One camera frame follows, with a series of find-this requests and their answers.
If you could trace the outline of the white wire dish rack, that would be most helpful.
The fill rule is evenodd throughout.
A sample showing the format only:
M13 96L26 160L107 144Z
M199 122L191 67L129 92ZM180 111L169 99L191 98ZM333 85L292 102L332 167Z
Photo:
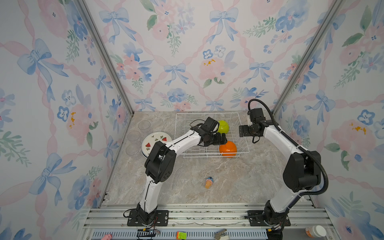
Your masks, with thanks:
M178 113L175 137L178 156L184 158L239 157L250 152L239 136L239 113Z

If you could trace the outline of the green bowl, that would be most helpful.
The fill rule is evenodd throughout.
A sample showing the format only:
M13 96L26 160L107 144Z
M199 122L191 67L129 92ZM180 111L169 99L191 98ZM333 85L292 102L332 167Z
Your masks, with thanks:
M224 120L220 120L218 132L221 134L227 134L229 132L229 130L230 130L229 124Z

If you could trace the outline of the orange bowl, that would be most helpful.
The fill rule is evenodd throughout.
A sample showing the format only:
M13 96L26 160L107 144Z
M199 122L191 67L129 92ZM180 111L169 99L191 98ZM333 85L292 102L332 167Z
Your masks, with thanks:
M219 153L223 157L233 158L237 155L237 146L233 142L228 141L226 144L219 146Z

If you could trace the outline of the clear glass cup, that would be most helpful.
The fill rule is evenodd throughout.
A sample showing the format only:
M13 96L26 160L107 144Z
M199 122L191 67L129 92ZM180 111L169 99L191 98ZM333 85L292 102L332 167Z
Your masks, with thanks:
M141 133L139 131L130 131L127 134L127 140L130 142L140 142L141 141Z
M147 133L152 131L152 125L149 121L143 120L138 124L138 128L142 133Z
M139 153L140 151L141 151L141 145L137 144L137 143L128 144L128 146L126 147L126 150L125 150L126 154L129 156L134 156L137 153Z

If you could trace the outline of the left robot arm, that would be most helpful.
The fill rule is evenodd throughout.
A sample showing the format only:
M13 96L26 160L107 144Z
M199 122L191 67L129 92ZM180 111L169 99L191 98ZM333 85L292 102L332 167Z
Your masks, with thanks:
M144 225L155 220L162 185L171 176L178 155L195 146L220 146L228 142L226 135L219 133L219 126L218 121L208 117L171 142L155 142L145 162L146 185L136 208L138 220Z

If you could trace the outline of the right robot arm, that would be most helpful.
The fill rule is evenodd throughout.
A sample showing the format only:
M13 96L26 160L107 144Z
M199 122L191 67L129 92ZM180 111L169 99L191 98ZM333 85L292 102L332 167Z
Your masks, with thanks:
M289 210L299 201L303 193L312 190L321 182L322 172L300 145L287 135L272 120L267 120L261 108L248 111L249 124L239 126L241 137L269 140L287 159L283 172L284 184L275 196L267 201L262 212L248 212L252 223L269 226L282 225Z

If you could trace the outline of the small ice cream toy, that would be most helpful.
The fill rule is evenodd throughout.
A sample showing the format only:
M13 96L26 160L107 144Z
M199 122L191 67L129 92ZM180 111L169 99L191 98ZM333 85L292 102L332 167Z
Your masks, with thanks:
M205 188L209 189L213 185L213 183L214 183L214 179L212 177L206 178Z

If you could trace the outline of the rubiks cube toy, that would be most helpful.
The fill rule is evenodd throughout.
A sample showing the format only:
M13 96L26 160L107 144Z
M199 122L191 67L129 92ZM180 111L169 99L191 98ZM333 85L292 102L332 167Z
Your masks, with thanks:
M176 233L176 239L177 240L186 240L188 234L186 232L177 232Z

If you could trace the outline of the white lidded jar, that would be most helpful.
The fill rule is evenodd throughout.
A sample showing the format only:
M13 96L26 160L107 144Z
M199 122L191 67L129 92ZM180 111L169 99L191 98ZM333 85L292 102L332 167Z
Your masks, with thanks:
M316 225L307 227L306 234L309 238L323 238L327 236L327 231L323 226Z

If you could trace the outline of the pink toy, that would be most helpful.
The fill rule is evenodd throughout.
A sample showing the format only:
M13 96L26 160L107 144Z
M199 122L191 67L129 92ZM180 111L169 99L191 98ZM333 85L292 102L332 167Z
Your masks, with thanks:
M106 235L104 235L103 237L102 237L102 239L101 240L112 240L112 235L111 234L106 234Z

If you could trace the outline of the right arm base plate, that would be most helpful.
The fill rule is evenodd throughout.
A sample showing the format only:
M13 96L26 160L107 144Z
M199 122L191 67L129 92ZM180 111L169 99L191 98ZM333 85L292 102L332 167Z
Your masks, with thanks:
M279 227L282 223L285 227L291 226L289 217L284 213L248 210L245 219L249 220L251 227Z

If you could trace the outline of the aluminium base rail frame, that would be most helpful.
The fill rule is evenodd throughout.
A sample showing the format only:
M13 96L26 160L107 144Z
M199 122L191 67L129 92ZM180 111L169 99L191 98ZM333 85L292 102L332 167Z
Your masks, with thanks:
M101 239L101 234L112 234L114 240L137 239L137 227L129 227L128 209L133 205L105 205L91 209L81 229L79 240ZM263 226L252 227L245 218L250 210L261 211L264 204L171 204L160 205L169 211L166 227L155 225L160 231L156 240L174 240L177 232L186 232L189 240L214 239L214 235L227 230L231 240L260 239ZM340 236L324 208L314 207L311 201L297 203L289 212L290 225L285 227L285 240L307 240L306 228L320 225L326 229L326 240L339 240Z

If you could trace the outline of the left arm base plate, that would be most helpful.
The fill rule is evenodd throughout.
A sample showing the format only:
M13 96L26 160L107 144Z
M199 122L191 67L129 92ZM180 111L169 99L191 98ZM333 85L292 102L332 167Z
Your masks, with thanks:
M167 210L154 210L152 213L139 210L131 210L127 218L128 227L166 227L169 222L169 211Z

